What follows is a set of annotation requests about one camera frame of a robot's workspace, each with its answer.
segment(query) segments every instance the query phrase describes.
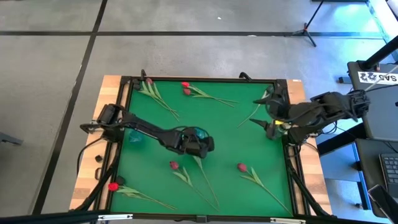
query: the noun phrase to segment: sticker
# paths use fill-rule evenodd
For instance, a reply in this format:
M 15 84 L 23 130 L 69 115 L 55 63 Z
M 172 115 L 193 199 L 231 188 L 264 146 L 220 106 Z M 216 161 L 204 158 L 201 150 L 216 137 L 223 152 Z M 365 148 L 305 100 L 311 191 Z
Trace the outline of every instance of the sticker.
M 381 80 L 377 84 L 384 84 L 384 85 L 398 84 L 398 74 L 391 73 L 383 78 L 385 74 L 386 73 L 381 73 L 381 72 L 358 72 L 358 77 L 361 83 L 375 83 L 381 78 Z

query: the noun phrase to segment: computer keyboard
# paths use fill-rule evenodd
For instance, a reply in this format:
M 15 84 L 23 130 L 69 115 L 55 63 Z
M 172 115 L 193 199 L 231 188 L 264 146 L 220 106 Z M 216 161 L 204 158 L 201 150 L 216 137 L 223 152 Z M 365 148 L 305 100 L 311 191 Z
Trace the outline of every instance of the computer keyboard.
M 380 154 L 380 162 L 387 191 L 391 196 L 398 197 L 398 153 Z

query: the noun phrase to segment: wooden board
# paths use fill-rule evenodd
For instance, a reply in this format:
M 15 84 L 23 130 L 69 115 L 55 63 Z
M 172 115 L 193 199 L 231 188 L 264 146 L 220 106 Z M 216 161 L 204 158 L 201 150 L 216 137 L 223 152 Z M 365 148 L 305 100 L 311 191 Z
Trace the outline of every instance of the wooden board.
M 301 80 L 287 80 L 287 89 L 289 91 L 291 104 L 297 104 L 305 101 L 304 86 Z M 314 145 L 315 147 L 317 146 L 314 138 L 308 139 L 307 142 Z M 316 151 L 311 146 L 304 144 L 302 145 L 300 157 L 303 167 L 305 186 L 311 192 L 315 200 L 322 206 L 322 208 L 327 213 L 331 214 L 329 196 L 326 190 L 325 178 L 323 177 L 323 171 L 318 151 Z M 300 189 L 296 184 L 295 191 L 298 211 L 300 214 L 304 214 Z
M 105 75 L 103 79 L 103 83 L 101 89 L 99 91 L 99 96 L 95 108 L 95 112 L 93 115 L 93 119 L 97 119 L 100 114 L 103 106 L 108 103 L 115 103 L 118 95 L 119 84 L 120 84 L 121 76 L 116 75 Z M 305 94 L 303 89 L 303 84 L 300 80 L 288 80 L 287 81 L 289 97 L 291 103 L 300 103 L 305 101 Z M 124 89 L 124 93 L 127 92 L 127 85 Z M 124 105 L 126 101 L 126 94 L 123 94 L 124 98 L 121 101 L 121 104 Z M 99 138 L 101 135 L 100 132 L 95 132 L 95 134 L 91 134 L 88 136 L 87 144 Z M 315 140 L 308 140 L 309 143 L 316 146 Z M 102 164 L 97 163 L 95 161 L 95 156 L 105 154 L 106 142 L 100 141 L 95 145 L 89 147 L 84 152 L 84 155 L 80 164 L 80 171 L 76 180 L 75 189 L 73 191 L 72 201 L 70 204 L 70 209 L 76 208 L 84 201 L 84 199 L 90 194 L 90 192 L 94 189 L 97 184 L 97 180 L 95 180 L 95 170 L 97 168 L 101 168 Z M 331 207 L 329 203 L 328 194 L 326 191 L 325 180 L 323 178 L 322 167 L 320 164 L 320 158 L 318 152 L 313 148 L 307 145 L 303 145 L 302 151 L 300 153 L 302 160 L 303 173 L 305 177 L 305 185 L 314 196 L 315 200 L 322 206 L 322 208 L 331 213 Z M 303 214 L 303 204 L 302 197 L 300 194 L 300 190 L 297 186 L 295 186 L 296 190 L 296 198 L 297 198 L 297 207 L 299 213 Z M 101 197 L 100 208 L 105 207 L 105 201 L 107 196 L 107 188 L 105 186 L 103 190 L 103 194 Z

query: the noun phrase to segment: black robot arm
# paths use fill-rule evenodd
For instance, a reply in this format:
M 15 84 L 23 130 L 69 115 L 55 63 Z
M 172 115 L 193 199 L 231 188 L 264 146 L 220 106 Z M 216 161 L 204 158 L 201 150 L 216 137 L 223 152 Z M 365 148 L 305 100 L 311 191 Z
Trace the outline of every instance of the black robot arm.
M 275 89 L 270 86 L 267 91 L 267 97 L 254 102 L 265 105 L 273 122 L 251 121 L 261 125 L 270 139 L 286 134 L 289 144 L 294 146 L 301 145 L 310 134 L 320 132 L 339 119 L 352 118 L 357 121 L 368 112 L 370 104 L 364 90 L 351 91 L 346 95 L 327 92 L 314 96 L 311 102 L 296 105 L 289 103 L 285 89 L 280 86 Z
M 117 119 L 119 112 L 122 118 Z M 196 127 L 177 127 L 162 129 L 135 114 L 128 113 L 123 107 L 114 104 L 104 105 L 97 124 L 82 124 L 80 128 L 87 133 L 92 133 L 97 128 L 104 129 L 103 139 L 109 142 L 119 142 L 123 138 L 123 128 L 131 128 L 149 137 L 158 140 L 159 144 L 177 154 L 190 154 L 204 159 L 207 152 L 214 150 L 214 140 L 207 134 L 205 138 L 197 136 Z

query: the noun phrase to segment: green table surface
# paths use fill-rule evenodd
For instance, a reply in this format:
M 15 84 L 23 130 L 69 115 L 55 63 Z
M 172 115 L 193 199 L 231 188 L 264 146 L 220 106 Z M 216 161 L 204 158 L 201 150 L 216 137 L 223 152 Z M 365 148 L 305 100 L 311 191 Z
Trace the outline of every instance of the green table surface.
M 215 210 L 173 174 L 170 161 L 185 167 L 193 185 L 215 204 L 211 190 L 192 156 L 180 156 L 168 151 L 157 140 L 147 136 L 142 142 L 132 144 L 128 138 L 130 130 L 126 130 L 118 175 L 125 178 L 126 186 L 172 205 L 177 210 L 116 192 L 112 198 L 111 212 L 291 217 L 263 188 L 242 178 L 244 173 L 236 168 L 240 162 L 249 169 L 253 167 L 265 187 L 292 213 L 282 141 L 267 139 L 262 128 L 250 121 L 237 128 L 256 109 L 252 101 L 261 98 L 270 84 L 190 82 L 209 95 L 238 101 L 233 103 L 232 108 L 216 100 L 184 95 L 180 82 L 155 83 L 163 99 L 178 111 L 180 121 L 151 97 L 137 90 L 132 93 L 129 111 L 164 129 L 198 126 L 214 137 L 215 150 L 202 160 L 202 164 L 220 202 L 220 210 Z M 271 120 L 263 106 L 253 118 Z

